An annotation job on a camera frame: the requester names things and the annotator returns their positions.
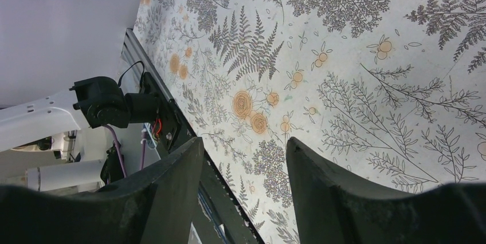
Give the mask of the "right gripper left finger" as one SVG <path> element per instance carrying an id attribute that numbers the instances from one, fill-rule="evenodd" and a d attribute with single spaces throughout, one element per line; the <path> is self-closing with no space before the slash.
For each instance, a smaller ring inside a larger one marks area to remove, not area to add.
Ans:
<path id="1" fill-rule="evenodd" d="M 1 187 L 2 243 L 187 243 L 203 140 L 96 192 L 49 195 Z"/>

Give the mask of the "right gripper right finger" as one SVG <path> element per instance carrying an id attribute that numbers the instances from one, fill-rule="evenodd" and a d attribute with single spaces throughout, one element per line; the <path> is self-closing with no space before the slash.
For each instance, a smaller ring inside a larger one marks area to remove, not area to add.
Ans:
<path id="1" fill-rule="evenodd" d="M 484 243 L 485 184 L 410 194 L 371 182 L 295 137 L 286 161 L 301 243 Z"/>

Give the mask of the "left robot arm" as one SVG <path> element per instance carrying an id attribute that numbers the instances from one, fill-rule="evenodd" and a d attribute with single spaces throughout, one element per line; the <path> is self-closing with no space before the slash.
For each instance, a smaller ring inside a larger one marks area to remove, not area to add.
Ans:
<path id="1" fill-rule="evenodd" d="M 109 77 L 1 110 L 1 151 L 26 156 L 22 175 L 1 186 L 68 195 L 92 192 L 159 160 L 149 146 L 156 98 L 124 93 Z"/>

